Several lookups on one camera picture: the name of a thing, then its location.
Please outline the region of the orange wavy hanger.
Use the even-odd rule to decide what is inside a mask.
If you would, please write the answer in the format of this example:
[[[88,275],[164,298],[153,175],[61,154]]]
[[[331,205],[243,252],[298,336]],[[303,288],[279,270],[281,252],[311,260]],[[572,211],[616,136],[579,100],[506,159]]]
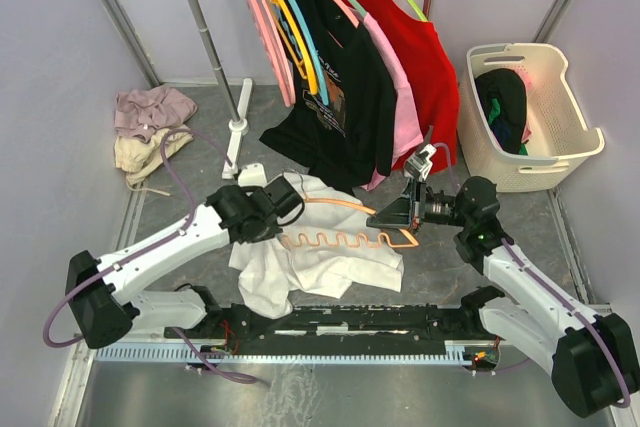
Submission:
[[[304,201],[305,211],[280,236],[284,247],[293,248],[350,248],[412,249],[419,241],[406,229],[394,240],[380,229],[367,227],[366,221],[375,210],[355,197],[325,185],[319,178],[294,170],[284,172]]]

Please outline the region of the white t shirt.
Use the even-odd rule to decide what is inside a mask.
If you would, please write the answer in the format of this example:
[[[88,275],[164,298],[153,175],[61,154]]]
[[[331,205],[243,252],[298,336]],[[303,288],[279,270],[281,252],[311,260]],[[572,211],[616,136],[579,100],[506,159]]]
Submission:
[[[229,266],[239,272],[239,292],[253,312],[270,319],[290,314],[293,291],[339,299],[353,284],[401,290],[404,262],[392,248],[289,249],[280,240],[284,228],[273,239],[231,250]]]

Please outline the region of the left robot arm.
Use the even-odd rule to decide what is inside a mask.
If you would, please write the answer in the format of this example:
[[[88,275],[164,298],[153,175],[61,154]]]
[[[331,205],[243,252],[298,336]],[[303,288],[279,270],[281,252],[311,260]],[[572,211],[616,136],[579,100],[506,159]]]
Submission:
[[[134,245],[100,257],[74,255],[65,293],[82,339],[100,349],[132,331],[177,327],[212,336],[221,313],[206,289],[151,292],[149,285],[205,253],[270,240],[303,210],[303,198],[283,176],[264,187],[225,185],[184,220]]]

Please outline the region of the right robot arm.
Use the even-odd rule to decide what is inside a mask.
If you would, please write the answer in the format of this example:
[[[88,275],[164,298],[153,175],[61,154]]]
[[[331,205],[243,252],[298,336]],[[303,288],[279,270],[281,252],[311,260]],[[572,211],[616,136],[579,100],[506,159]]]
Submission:
[[[468,178],[454,196],[411,179],[367,224],[408,231],[426,224],[457,227],[460,258],[498,288],[460,311],[463,333],[481,338],[489,332],[515,346],[550,376],[560,399],[581,418],[630,407],[639,390],[639,361],[628,323],[558,287],[504,231],[499,209],[496,186],[484,177]]]

